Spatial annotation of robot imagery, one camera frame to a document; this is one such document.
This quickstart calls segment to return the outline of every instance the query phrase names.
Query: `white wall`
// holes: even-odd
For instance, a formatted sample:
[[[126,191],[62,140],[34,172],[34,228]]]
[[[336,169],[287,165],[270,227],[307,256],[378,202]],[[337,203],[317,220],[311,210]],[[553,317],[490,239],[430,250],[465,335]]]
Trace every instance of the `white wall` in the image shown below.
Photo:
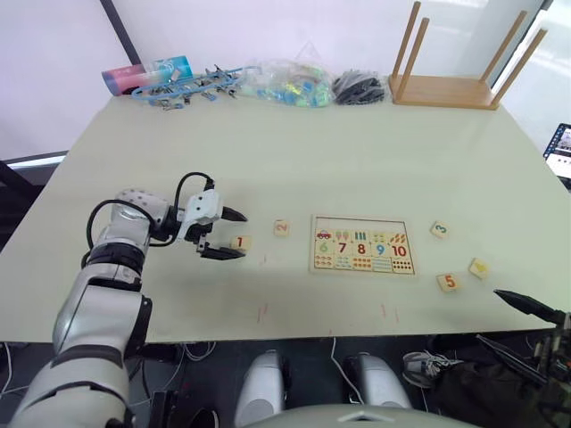
[[[69,150],[129,65],[97,1],[0,2],[0,159]]]
[[[293,59],[309,41],[332,71],[388,74],[412,1],[115,0],[143,62],[185,54],[194,71],[238,67],[252,58]],[[414,72],[479,75],[521,9],[527,24],[541,0],[425,0],[430,18]]]
[[[554,0],[542,43],[502,99],[543,153],[561,122],[571,123],[571,0]]]

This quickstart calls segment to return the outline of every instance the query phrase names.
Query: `printed number 10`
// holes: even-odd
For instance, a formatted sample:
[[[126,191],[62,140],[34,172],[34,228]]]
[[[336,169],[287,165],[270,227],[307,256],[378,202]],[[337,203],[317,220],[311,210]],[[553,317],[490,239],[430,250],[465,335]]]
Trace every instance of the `printed number 10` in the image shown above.
[[[399,245],[398,247],[393,245],[393,252],[395,256],[401,256],[404,257],[407,255],[407,249],[404,248],[403,246]]]

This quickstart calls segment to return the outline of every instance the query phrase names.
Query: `plastic bag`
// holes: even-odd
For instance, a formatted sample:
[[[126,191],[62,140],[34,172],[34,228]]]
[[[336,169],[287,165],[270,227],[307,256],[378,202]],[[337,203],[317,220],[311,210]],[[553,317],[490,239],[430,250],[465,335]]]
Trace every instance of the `plastic bag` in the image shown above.
[[[386,83],[376,73],[346,71],[332,85],[337,104],[359,105],[383,101],[387,92]]]
[[[307,43],[296,61],[254,62],[240,82],[243,95],[297,107],[324,107],[333,102],[331,76],[319,64],[319,55]]]

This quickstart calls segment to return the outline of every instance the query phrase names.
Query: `white robot foot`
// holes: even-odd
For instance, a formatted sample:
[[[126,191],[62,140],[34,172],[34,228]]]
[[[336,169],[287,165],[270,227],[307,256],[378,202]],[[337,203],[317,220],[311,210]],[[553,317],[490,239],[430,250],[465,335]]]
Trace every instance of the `white robot foot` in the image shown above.
[[[250,365],[240,391],[236,428],[259,422],[284,410],[287,369],[274,350],[258,356]]]
[[[409,397],[394,371],[379,357],[361,352],[347,358],[343,366],[365,404],[412,408]]]

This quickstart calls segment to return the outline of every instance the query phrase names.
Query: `black cable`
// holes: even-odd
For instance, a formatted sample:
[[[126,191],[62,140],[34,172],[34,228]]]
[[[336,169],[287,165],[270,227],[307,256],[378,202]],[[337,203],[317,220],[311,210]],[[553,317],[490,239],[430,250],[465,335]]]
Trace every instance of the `black cable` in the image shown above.
[[[145,361],[143,360],[143,364],[141,365],[141,383],[143,384],[143,389],[145,390],[145,395],[148,399],[151,399],[151,394],[149,392],[149,385],[146,382],[146,375],[145,375]]]
[[[168,247],[169,245],[174,243],[176,240],[177,240],[177,234],[174,234],[170,238],[170,241],[167,241],[166,243],[149,243],[149,247]]]
[[[208,175],[204,174],[203,172],[189,172],[180,178],[178,182],[177,191],[175,192],[175,204],[174,204],[174,212],[175,216],[178,214],[178,203],[180,202],[180,192],[182,191],[182,185],[185,183],[186,179],[192,176],[203,177],[206,179],[206,186],[204,190],[208,190],[209,188],[212,189],[214,187],[214,180]],[[170,240],[166,243],[151,243],[149,244],[150,247],[168,247],[172,243],[177,240],[177,236],[173,235]]]
[[[146,212],[142,208],[137,207],[134,203],[122,201],[121,199],[107,199],[103,202],[99,202],[95,206],[95,208],[93,208],[93,211],[91,211],[91,214],[89,215],[89,219],[87,220],[86,233],[87,233],[87,245],[89,246],[89,250],[93,249],[93,238],[91,236],[91,229],[93,227],[93,221],[95,220],[95,216],[97,215],[97,213],[99,212],[99,210],[102,207],[104,207],[105,205],[109,205],[110,203],[118,203],[119,205],[125,205],[127,207],[132,208],[133,210],[137,210],[138,212],[143,214],[149,220],[149,228],[153,227],[154,218],[151,217],[151,214],[149,214],[148,212]]]
[[[214,180],[212,180],[212,178],[209,175],[204,174],[203,172],[189,172],[188,174],[182,176],[182,178],[180,178],[180,181],[178,182],[177,192],[175,193],[175,214],[177,214],[178,212],[178,200],[180,199],[180,191],[182,190],[182,185],[185,183],[187,178],[192,176],[199,176],[206,178],[206,186],[204,187],[204,190],[212,189],[214,187]]]
[[[83,257],[81,258],[81,268],[83,269],[86,264],[87,264],[87,259],[89,258],[89,254],[91,254],[91,251],[86,252]]]

